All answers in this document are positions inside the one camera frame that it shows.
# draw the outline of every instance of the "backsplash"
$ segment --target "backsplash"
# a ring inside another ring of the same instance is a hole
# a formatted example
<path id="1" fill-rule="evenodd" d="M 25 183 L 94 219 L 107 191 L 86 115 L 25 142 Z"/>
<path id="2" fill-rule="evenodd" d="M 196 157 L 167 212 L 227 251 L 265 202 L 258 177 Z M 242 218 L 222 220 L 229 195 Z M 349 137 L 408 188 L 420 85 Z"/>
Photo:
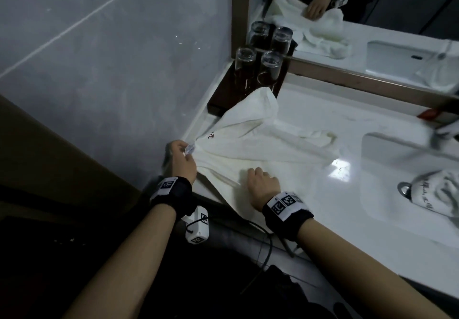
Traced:
<path id="1" fill-rule="evenodd" d="M 231 0 L 2 0 L 0 94 L 142 189 L 230 58 Z"/>

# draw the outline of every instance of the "forearm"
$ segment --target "forearm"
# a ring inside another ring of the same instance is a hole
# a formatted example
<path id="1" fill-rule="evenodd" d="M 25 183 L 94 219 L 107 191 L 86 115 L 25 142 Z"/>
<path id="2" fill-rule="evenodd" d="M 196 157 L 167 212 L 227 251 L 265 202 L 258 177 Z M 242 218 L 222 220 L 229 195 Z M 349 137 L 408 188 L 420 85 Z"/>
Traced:
<path id="1" fill-rule="evenodd" d="M 156 276 L 175 218 L 172 207 L 154 206 L 84 288 L 64 318 L 131 318 Z"/>
<path id="2" fill-rule="evenodd" d="M 380 318 L 449 318 L 397 274 L 314 219 L 298 232 L 309 257 Z"/>

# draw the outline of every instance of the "towel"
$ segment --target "towel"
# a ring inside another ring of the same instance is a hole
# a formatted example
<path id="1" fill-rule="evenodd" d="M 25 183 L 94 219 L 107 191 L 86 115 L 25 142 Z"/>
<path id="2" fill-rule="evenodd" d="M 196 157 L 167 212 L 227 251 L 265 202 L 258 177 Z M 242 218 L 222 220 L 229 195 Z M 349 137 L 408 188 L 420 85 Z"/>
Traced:
<path id="1" fill-rule="evenodd" d="M 321 170 L 337 155 L 335 136 L 300 129 L 277 119 L 279 106 L 269 88 L 259 88 L 228 110 L 212 131 L 195 142 L 193 158 L 226 202 L 243 218 L 268 229 L 250 205 L 247 170 L 261 167 L 294 191 L 313 211 L 308 199 Z"/>
<path id="2" fill-rule="evenodd" d="M 411 185 L 411 201 L 433 212 L 459 218 L 459 170 L 422 177 Z"/>
<path id="3" fill-rule="evenodd" d="M 343 59 L 351 55 L 352 45 L 343 29 L 341 9 L 329 9 L 317 21 L 303 17 L 307 8 L 299 0 L 274 0 L 265 21 L 293 30 L 293 39 L 298 43 L 297 51 Z"/>
<path id="4" fill-rule="evenodd" d="M 440 52 L 416 72 L 434 90 L 454 94 L 459 87 L 459 56 L 451 54 L 451 40 L 445 40 Z"/>

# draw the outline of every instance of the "glass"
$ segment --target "glass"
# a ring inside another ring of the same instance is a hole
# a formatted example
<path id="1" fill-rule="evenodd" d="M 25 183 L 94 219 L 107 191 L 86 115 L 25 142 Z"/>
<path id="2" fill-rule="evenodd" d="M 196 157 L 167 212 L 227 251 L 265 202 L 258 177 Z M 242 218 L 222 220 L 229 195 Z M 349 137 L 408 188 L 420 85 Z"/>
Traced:
<path id="1" fill-rule="evenodd" d="M 282 55 L 286 55 L 290 49 L 291 38 L 293 31 L 286 26 L 280 26 L 274 30 L 273 39 L 271 40 L 271 46 L 269 49 L 279 52 Z"/>
<path id="2" fill-rule="evenodd" d="M 269 24 L 257 21 L 250 28 L 249 45 L 258 49 L 268 49 L 269 46 Z"/>
<path id="3" fill-rule="evenodd" d="M 255 76 L 256 58 L 257 54 L 253 49 L 239 47 L 236 51 L 235 84 L 238 91 L 241 91 L 244 96 L 249 94 L 251 80 Z"/>
<path id="4" fill-rule="evenodd" d="M 261 57 L 260 72 L 257 77 L 258 87 L 268 87 L 271 91 L 279 78 L 283 57 L 278 52 L 268 51 Z"/>

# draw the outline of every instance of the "white device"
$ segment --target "white device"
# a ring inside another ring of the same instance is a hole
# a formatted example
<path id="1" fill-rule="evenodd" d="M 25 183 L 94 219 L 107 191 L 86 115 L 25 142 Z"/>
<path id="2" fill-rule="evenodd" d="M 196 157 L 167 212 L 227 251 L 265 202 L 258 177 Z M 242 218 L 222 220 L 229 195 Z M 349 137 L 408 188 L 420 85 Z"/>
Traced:
<path id="1" fill-rule="evenodd" d="M 197 206 L 196 210 L 190 216 L 185 215 L 182 217 L 182 220 L 186 223 L 187 230 L 185 232 L 185 238 L 188 243 L 199 244 L 209 238 L 209 219 L 207 217 L 207 209 L 202 206 Z M 190 223 L 203 218 L 205 218 L 205 220 L 193 223 L 190 228 L 188 228 Z"/>

